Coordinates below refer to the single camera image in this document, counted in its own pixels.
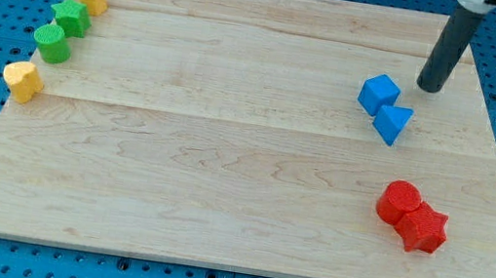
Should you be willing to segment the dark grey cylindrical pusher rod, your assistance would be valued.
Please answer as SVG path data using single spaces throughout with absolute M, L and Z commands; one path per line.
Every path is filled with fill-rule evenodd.
M 460 3 L 456 5 L 419 73 L 420 89 L 438 93 L 443 88 L 483 19 L 484 14 L 471 12 Z

